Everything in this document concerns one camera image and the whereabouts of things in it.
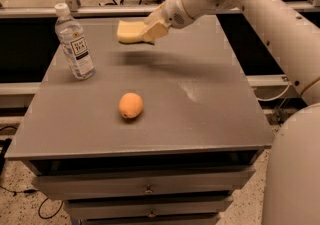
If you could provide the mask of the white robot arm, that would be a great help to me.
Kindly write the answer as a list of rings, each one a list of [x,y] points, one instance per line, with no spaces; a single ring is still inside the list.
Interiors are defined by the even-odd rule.
[[[307,106],[272,144],[262,225],[320,225],[320,31],[282,0],[166,0],[145,20],[146,42],[183,28],[224,3],[239,8]]]

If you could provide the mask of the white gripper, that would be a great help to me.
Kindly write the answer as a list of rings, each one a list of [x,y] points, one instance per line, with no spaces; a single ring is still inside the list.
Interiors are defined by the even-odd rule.
[[[165,0],[163,5],[159,5],[144,20],[145,24],[139,34],[143,42],[154,43],[158,38],[168,34],[169,25],[159,20],[162,16],[175,29],[185,28],[194,22],[194,19],[187,13],[183,0]]]

